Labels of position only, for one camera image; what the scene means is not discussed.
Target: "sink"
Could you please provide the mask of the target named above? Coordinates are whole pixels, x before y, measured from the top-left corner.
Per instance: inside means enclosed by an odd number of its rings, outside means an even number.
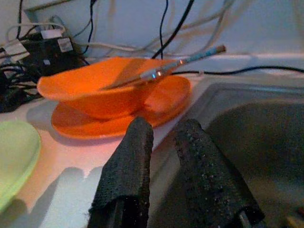
[[[304,205],[304,89],[215,83],[182,120],[197,119],[241,172],[269,227]],[[152,153],[148,227],[191,227],[170,133]]]

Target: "orange saucer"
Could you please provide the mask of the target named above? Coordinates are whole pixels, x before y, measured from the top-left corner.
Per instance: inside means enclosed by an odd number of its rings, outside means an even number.
[[[63,103],[52,115],[53,127],[63,136],[75,139],[100,139],[124,135],[136,116],[144,117],[153,127],[161,125],[181,113],[188,103],[190,82],[179,76],[163,79],[145,101],[142,110],[117,119],[94,119]]]

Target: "orange bowl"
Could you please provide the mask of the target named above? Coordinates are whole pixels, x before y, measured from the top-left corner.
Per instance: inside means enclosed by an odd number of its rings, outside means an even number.
[[[141,109],[157,83],[105,91],[99,89],[172,61],[114,57],[90,66],[41,77],[37,89],[45,98],[63,102],[90,117],[117,118]]]

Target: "textured black fabric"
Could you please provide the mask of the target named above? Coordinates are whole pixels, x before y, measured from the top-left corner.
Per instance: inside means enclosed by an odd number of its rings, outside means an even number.
[[[228,227],[235,216],[247,208],[258,215],[253,220],[264,218],[241,174],[202,130],[198,121],[180,123],[175,132],[193,227]]]
[[[143,118],[137,117],[130,123],[122,142],[103,167],[90,214],[102,212],[116,200],[123,200],[125,209],[130,201],[134,201],[138,210],[136,227],[146,227],[152,146],[152,127]]]

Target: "black power adapter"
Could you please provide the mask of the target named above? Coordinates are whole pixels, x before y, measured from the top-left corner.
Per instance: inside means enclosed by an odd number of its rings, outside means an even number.
[[[83,66],[69,38],[25,40],[22,44],[30,53],[22,63],[35,67],[42,76]]]

